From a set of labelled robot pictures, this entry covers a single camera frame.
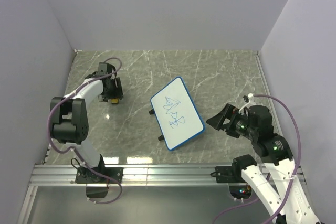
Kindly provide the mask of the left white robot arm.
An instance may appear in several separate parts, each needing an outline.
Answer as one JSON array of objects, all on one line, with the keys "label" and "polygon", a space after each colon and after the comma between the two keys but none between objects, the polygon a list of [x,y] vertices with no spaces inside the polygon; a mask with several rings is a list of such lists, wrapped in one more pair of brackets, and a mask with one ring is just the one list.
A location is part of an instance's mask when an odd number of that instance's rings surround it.
[{"label": "left white robot arm", "polygon": [[84,82],[72,93],[64,97],[54,97],[50,102],[50,114],[47,120],[50,139],[67,146],[64,151],[54,143],[52,147],[58,153],[75,152],[78,157],[77,174],[91,183],[107,181],[110,175],[101,154],[88,139],[89,122],[87,108],[98,98],[100,102],[118,104],[123,98],[121,80],[117,76],[120,67],[99,63],[98,70],[86,76]]}]

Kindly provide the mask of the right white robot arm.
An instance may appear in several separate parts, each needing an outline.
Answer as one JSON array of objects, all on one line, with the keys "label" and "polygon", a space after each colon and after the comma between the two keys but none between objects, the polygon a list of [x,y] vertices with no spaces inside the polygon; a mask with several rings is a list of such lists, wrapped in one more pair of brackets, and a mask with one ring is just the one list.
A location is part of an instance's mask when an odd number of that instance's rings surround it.
[{"label": "right white robot arm", "polygon": [[287,140],[274,132],[272,115],[263,105],[238,109],[226,104],[207,124],[227,135],[251,141],[268,171],[264,175],[251,155],[233,159],[230,177],[245,182],[269,213],[266,223],[320,223],[297,177],[297,164]]}]

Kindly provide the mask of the blue framed whiteboard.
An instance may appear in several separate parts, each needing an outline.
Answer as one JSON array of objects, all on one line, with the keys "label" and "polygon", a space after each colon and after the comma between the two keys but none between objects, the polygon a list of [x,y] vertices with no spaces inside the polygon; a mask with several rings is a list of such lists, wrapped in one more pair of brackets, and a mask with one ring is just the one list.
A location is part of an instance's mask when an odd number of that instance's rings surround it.
[{"label": "blue framed whiteboard", "polygon": [[168,150],[175,150],[204,132],[204,121],[181,77],[155,93],[150,103]]}]

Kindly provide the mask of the yellow whiteboard eraser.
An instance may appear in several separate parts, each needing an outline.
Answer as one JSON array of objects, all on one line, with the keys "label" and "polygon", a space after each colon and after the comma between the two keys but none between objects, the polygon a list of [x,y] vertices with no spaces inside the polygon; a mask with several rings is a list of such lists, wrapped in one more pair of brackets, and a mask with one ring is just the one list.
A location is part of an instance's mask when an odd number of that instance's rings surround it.
[{"label": "yellow whiteboard eraser", "polygon": [[119,99],[111,99],[110,102],[111,102],[111,104],[118,104]]}]

